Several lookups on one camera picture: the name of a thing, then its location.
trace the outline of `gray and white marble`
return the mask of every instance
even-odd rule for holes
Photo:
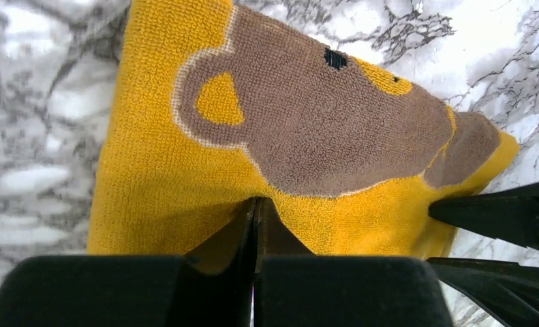
[[[240,2],[516,136],[488,191],[539,181],[539,0]],[[24,258],[84,251],[128,5],[0,0],[0,280]],[[452,256],[539,266],[537,251],[466,231]],[[456,326],[499,326],[444,292]]]

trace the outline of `yellow inner ear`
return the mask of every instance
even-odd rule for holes
[[[404,95],[412,90],[412,82],[409,80],[401,77],[396,80],[396,76],[387,70],[363,60],[354,59],[362,67],[369,80],[383,92],[391,95]]]
[[[240,125],[245,121],[233,77],[228,72],[210,79],[201,89],[197,109],[203,118],[217,124]]]

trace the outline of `bear design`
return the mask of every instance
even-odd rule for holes
[[[203,86],[225,73],[239,125],[196,108]],[[179,70],[172,106],[190,138],[242,148],[268,183],[298,196],[334,198],[418,174],[435,188],[458,184],[499,145],[485,117],[454,113],[418,85],[237,5],[226,43]]]

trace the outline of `bear eye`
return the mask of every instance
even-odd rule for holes
[[[348,60],[339,52],[325,49],[324,59],[329,65],[337,70],[348,65]]]

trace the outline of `folded towel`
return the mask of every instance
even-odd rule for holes
[[[317,254],[447,255],[435,200],[518,151],[473,112],[231,0],[135,0],[88,251],[186,253],[272,198]]]

